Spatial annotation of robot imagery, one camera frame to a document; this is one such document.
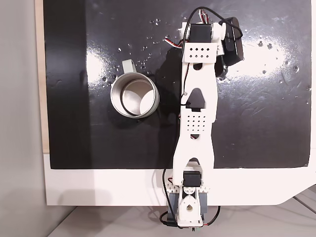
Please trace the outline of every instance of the black wire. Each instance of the black wire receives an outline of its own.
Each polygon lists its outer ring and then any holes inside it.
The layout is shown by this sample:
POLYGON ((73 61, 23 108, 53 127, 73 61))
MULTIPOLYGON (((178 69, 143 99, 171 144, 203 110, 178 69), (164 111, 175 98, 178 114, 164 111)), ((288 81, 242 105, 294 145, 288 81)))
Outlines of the black wire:
POLYGON ((166 198, 167 198, 167 202, 168 202, 168 205, 169 205, 169 208, 170 208, 170 211, 171 211, 171 214, 172 214, 172 218, 174 220, 174 222, 176 223, 177 227, 179 229, 183 229, 183 227, 180 227, 178 226, 178 223, 177 223, 177 220, 176 220, 176 216, 173 212, 173 208, 171 206, 171 202, 170 202, 170 199, 169 199, 169 196, 168 196, 168 193, 167 193, 167 188, 166 188, 166 183, 164 181, 164 175, 166 174, 166 169, 163 170, 163 173, 162 173, 162 184, 163 184, 163 189, 164 189, 164 193, 166 194, 166 198))
POLYGON ((164 221, 162 218, 163 218, 166 214, 168 214, 168 211, 164 212, 164 213, 161 214, 160 217, 159 217, 160 222, 163 223, 164 225, 167 225, 167 222, 164 221))
POLYGON ((221 15, 219 15, 218 13, 216 13, 215 11, 213 11, 212 9, 206 7, 206 6, 199 6, 197 7, 196 9, 194 9, 194 11, 191 13, 191 15, 189 16, 188 18, 188 22, 187 22, 187 25, 186 25, 186 28, 184 30, 184 34, 183 34, 183 43, 182 43, 182 51, 181 51, 181 60, 183 58, 183 54, 184 54, 184 45, 186 43, 185 39, 186 39, 186 36, 187 36, 187 32, 188 32, 188 28, 189 28, 189 25, 190 25, 190 22, 194 16, 194 14, 196 13, 196 11, 200 10, 200 9, 205 9, 205 10, 208 10, 209 12, 213 13, 215 16, 217 16, 219 19, 221 19, 222 21, 224 21, 227 25, 237 29, 239 32, 240 32, 240 37, 236 38, 237 40, 240 39, 243 34, 242 34, 242 31, 241 29, 238 27, 238 26, 235 26, 234 24, 230 23, 229 21, 227 21, 224 17, 222 17, 221 15))
POLYGON ((214 218, 213 218, 210 222, 207 223, 208 226, 210 226, 210 225, 212 225, 212 224, 214 223, 214 221, 215 221, 215 220, 217 219, 217 217, 219 216, 219 212, 220 212, 220 211, 221 211, 221 206, 218 206, 217 212, 216 212, 214 218))
POLYGON ((186 75, 184 76, 184 82, 183 82, 183 93, 182 93, 182 95, 181 95, 181 97, 180 97, 180 105, 182 105, 182 106, 187 105, 187 104, 181 104, 181 99, 182 99, 182 97, 183 97, 183 94, 184 94, 184 92, 185 92, 185 88, 186 88, 186 81, 187 81, 187 76, 188 76, 188 72, 189 72, 189 66, 190 66, 190 63, 188 63, 188 67, 187 67, 186 75))

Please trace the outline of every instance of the black tabletop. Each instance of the black tabletop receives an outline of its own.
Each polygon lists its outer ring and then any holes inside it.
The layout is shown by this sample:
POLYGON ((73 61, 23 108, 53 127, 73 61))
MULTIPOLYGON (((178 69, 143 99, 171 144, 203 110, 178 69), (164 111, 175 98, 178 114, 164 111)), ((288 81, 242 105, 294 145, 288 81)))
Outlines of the black tabletop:
POLYGON ((308 165, 310 0, 44 0, 51 168, 172 167, 181 50, 162 40, 178 42, 178 28, 202 5, 235 16, 244 32, 245 60, 217 79, 214 167, 308 165), (155 74, 160 105, 148 118, 111 105, 126 59, 155 74))

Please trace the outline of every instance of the metal mug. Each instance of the metal mug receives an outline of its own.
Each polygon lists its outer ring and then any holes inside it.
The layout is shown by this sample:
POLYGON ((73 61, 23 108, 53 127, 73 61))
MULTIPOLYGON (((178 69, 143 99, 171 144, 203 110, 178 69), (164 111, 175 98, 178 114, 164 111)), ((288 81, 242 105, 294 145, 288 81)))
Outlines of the metal mug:
POLYGON ((116 111, 132 119, 151 115, 158 107, 159 92, 152 80, 136 72, 134 62, 122 62, 124 74, 111 88, 111 102, 116 111))

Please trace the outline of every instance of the wire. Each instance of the wire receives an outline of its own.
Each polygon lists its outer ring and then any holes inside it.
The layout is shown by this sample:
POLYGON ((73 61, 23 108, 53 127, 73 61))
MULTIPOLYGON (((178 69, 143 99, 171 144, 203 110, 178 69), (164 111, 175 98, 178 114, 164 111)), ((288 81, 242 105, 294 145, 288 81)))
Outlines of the wire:
POLYGON ((163 218, 166 214, 168 214, 168 211, 164 212, 164 213, 161 214, 160 217, 159 217, 160 222, 163 223, 165 226, 167 225, 167 222, 164 221, 162 218, 163 218))
POLYGON ((293 197, 295 200, 297 200, 300 204, 302 204, 304 207, 306 207, 309 211, 313 212, 314 214, 316 214, 316 211, 314 209, 312 209, 310 206, 308 206, 307 204, 303 203, 301 200, 299 200, 296 196, 293 197))
MULTIPOLYGON (((189 25, 190 25, 190 22, 193 18, 193 15, 195 14, 195 12, 199 9, 205 9, 205 10, 208 10, 209 12, 213 13, 215 16, 217 16, 219 19, 221 19, 222 21, 224 21, 227 25, 237 29, 239 32, 240 32, 240 37, 236 38, 237 40, 240 39, 243 34, 242 34, 242 31, 241 29, 238 27, 238 26, 235 26, 234 24, 230 23, 229 21, 227 21, 224 17, 222 17, 221 15, 219 15, 217 12, 215 12, 214 10, 206 7, 206 6, 199 6, 197 7, 196 9, 194 9, 194 11, 191 13, 191 15, 189 16, 188 18, 188 22, 187 22, 187 25, 185 27, 185 30, 184 30, 184 34, 183 34, 183 39, 186 39, 186 36, 187 36, 187 32, 188 32, 188 28, 189 28, 189 25)), ((181 59, 183 58, 183 54, 184 54, 184 45, 185 45, 186 41, 183 41, 183 45, 182 45, 182 52, 181 52, 181 59)))
POLYGON ((175 47, 175 48, 182 48, 181 45, 182 45, 183 40, 181 40, 178 44, 172 42, 171 40, 169 40, 169 39, 167 39, 167 38, 163 39, 163 41, 167 42, 167 43, 170 44, 172 47, 175 47))
POLYGON ((183 227, 180 227, 178 226, 178 223, 177 223, 177 220, 176 220, 176 216, 173 212, 173 208, 171 206, 171 202, 170 202, 170 199, 169 199, 169 196, 168 196, 168 193, 167 193, 167 188, 166 188, 166 183, 165 183, 165 180, 164 180, 164 176, 166 174, 166 169, 163 170, 163 173, 162 173, 162 184, 163 184, 163 189, 164 189, 164 193, 166 194, 166 198, 167 198, 167 202, 168 202, 168 205, 169 205, 169 208, 170 208, 170 211, 171 211, 171 214, 172 214, 172 218, 175 222, 175 224, 177 225, 177 227, 179 229, 183 229, 183 227))
POLYGON ((186 81, 187 81, 188 72, 189 72, 189 67, 190 67, 190 63, 188 63, 187 71, 186 71, 186 74, 185 74, 185 76, 184 76, 184 81, 183 81, 183 93, 182 93, 181 98, 180 98, 180 105, 181 105, 181 106, 187 105, 187 104, 181 104, 181 99, 182 99, 182 97, 183 97, 183 95, 184 95, 184 92, 185 92, 186 81))
POLYGON ((204 224, 204 225, 205 226, 212 225, 214 223, 214 221, 216 221, 217 217, 219 216, 220 211, 221 211, 221 206, 218 206, 217 212, 216 212, 215 216, 213 217, 213 219, 210 222, 208 222, 207 224, 204 224))
POLYGON ((201 19, 202 23, 205 24, 206 22, 205 22, 205 20, 204 20, 203 15, 202 15, 202 9, 200 9, 200 10, 198 11, 198 15, 199 15, 199 18, 201 19))
POLYGON ((203 24, 209 24, 208 15, 204 11, 204 9, 200 9, 198 11, 198 14, 199 14, 199 17, 200 17, 201 21, 203 22, 203 24))

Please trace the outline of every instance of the hole pattern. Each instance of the hole pattern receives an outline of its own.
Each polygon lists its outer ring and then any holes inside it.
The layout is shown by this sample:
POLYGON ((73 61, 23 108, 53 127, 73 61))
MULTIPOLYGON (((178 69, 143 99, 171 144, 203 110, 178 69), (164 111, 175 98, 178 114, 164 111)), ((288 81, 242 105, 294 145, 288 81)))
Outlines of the hole pattern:
MULTIPOLYGON (((194 118, 196 116, 188 116, 188 122, 187 122, 187 131, 198 131, 203 132, 205 130, 205 122, 206 120, 195 120, 194 118)), ((204 118, 206 119, 206 116, 197 116, 197 118, 204 118)))
MULTIPOLYGON (((201 49, 196 48, 195 50, 196 51, 204 51, 204 48, 201 48, 201 49)), ((201 55, 200 57, 201 58, 203 58, 203 57, 209 58, 209 55, 201 55)))

